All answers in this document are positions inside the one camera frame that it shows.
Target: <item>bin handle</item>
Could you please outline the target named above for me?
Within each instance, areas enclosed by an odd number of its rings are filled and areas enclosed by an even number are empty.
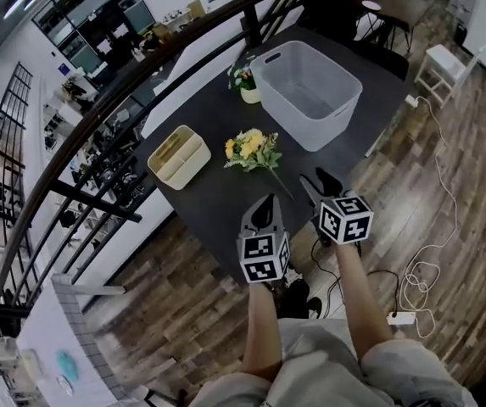
[[[264,62],[264,64],[270,64],[273,60],[277,60],[281,56],[282,56],[281,52],[274,53],[273,55],[266,58],[263,62]]]

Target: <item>black cable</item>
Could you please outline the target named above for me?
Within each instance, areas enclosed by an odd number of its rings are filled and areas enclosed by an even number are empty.
[[[327,289],[327,308],[326,308],[326,312],[324,313],[324,316],[323,318],[327,318],[329,316],[329,310],[330,310],[330,307],[331,307],[331,292],[333,291],[333,289],[338,285],[338,290],[341,292],[341,299],[343,300],[343,304],[344,304],[344,295],[343,295],[343,289],[340,285],[340,282],[341,282],[341,277],[340,276],[337,276],[335,273],[333,273],[332,271],[330,270],[326,270],[324,268],[322,268],[320,266],[320,263],[316,260],[316,258],[314,257],[314,249],[316,247],[316,244],[320,241],[320,238],[316,239],[316,241],[314,241],[314,244],[312,245],[312,249],[310,250],[310,258],[314,261],[314,263],[316,264],[316,266],[322,270],[322,271],[325,271],[326,273],[329,273],[331,275],[333,275],[335,277],[335,282],[332,283],[330,285],[330,287]],[[397,273],[395,273],[394,271],[391,271],[391,270],[386,270],[386,269],[379,269],[379,270],[373,270],[373,271],[369,271],[367,273],[367,275],[373,275],[373,274],[376,274],[376,273],[389,273],[390,275],[394,275],[395,276],[395,280],[396,280],[396,283],[395,283],[395,294],[394,294],[394,302],[395,302],[395,308],[394,308],[394,317],[397,315],[397,312],[399,310],[399,303],[398,303],[398,294],[399,294],[399,275]]]

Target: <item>potted plant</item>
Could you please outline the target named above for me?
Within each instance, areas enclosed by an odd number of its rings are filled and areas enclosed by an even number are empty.
[[[226,142],[227,162],[224,167],[240,165],[245,172],[250,172],[257,167],[267,169],[293,199],[292,193],[274,171],[278,167],[278,160],[282,157],[282,153],[277,152],[277,138],[278,133],[265,136],[255,128],[240,132],[237,137]]]
[[[241,92],[241,97],[245,103],[254,104],[261,101],[260,91],[256,87],[256,82],[250,70],[250,61],[255,56],[247,57],[242,65],[233,64],[227,71],[229,76],[229,88],[234,87]]]

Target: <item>flower stem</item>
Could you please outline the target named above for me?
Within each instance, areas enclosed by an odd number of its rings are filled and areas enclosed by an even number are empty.
[[[293,200],[295,201],[295,198],[293,197],[293,194],[288,190],[288,188],[284,185],[284,183],[282,182],[282,180],[278,177],[278,175],[275,173],[275,171],[271,168],[271,167],[267,167],[267,169],[273,174],[273,176],[277,179],[277,181],[280,183],[280,185],[282,186],[282,188],[286,191],[286,193],[288,194],[288,196]]]

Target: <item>white cube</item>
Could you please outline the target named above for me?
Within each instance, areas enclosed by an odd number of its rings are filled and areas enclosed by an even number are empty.
[[[289,259],[286,232],[243,238],[239,261],[248,283],[281,279]]]
[[[365,240],[371,232],[373,213],[358,196],[322,202],[320,230],[337,244]]]

